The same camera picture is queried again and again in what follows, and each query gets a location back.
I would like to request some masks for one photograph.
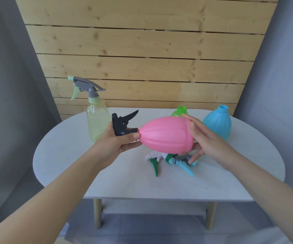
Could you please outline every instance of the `person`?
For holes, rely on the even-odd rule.
[[[254,233],[232,237],[230,243],[237,244],[238,240],[247,244],[290,243],[289,240],[293,243],[293,189],[239,154],[200,120],[184,116],[191,120],[189,131],[197,141],[193,146],[197,151],[189,163],[205,154],[210,156],[241,182],[279,227],[259,233],[264,235],[263,242]],[[54,243],[98,173],[110,166],[121,152],[140,146],[139,141],[135,142],[139,137],[139,133],[116,137],[109,123],[86,153],[0,223],[0,244]]]

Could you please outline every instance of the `pink spray bottle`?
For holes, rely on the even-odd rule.
[[[128,128],[128,121],[136,116],[138,110],[124,117],[112,114],[113,128],[116,136],[140,133],[140,141],[148,148],[162,153],[177,154],[189,152],[194,143],[189,133],[190,119],[167,116],[154,119],[140,129]]]

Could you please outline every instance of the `white table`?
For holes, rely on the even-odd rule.
[[[136,108],[108,108],[109,113],[124,116]],[[141,127],[145,123],[169,116],[173,109],[139,109],[128,127]],[[202,120],[209,110],[188,110],[189,114]],[[232,117],[232,131],[227,141],[246,156],[280,180],[284,180],[283,160],[274,145],[259,131]],[[54,127],[39,143],[33,168],[37,179],[47,186],[91,146],[86,113],[80,113]],[[159,163],[156,178],[153,166],[145,161],[150,149],[142,145],[122,153],[115,162],[104,169],[92,183],[85,198],[93,198],[96,226],[101,225],[101,199],[105,199],[110,212],[132,210],[132,213],[181,213],[198,214],[199,201],[210,202],[206,213],[207,228],[210,228],[217,201],[253,201],[240,182],[208,156],[201,157],[192,168],[190,177],[180,167]],[[115,203],[110,199],[124,199]],[[141,200],[166,200],[143,204]]]

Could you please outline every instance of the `gray and blue spray head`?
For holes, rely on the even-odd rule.
[[[84,78],[69,75],[67,79],[74,82],[74,93],[71,100],[75,99],[77,95],[83,91],[87,91],[89,93],[89,99],[98,98],[98,92],[106,90],[96,83]]]

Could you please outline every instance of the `green bottle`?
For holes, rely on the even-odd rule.
[[[178,109],[175,110],[170,116],[179,116],[179,117],[182,117],[182,114],[188,115],[188,113],[187,113],[187,107],[181,105],[181,106],[178,106]]]
[[[80,77],[68,76],[68,80],[74,82],[74,93],[71,100],[75,99],[82,91],[89,93],[89,106],[87,108],[89,136],[91,141],[95,143],[106,130],[108,123],[111,122],[107,106],[100,101],[98,94],[99,91],[105,91],[106,89]]]

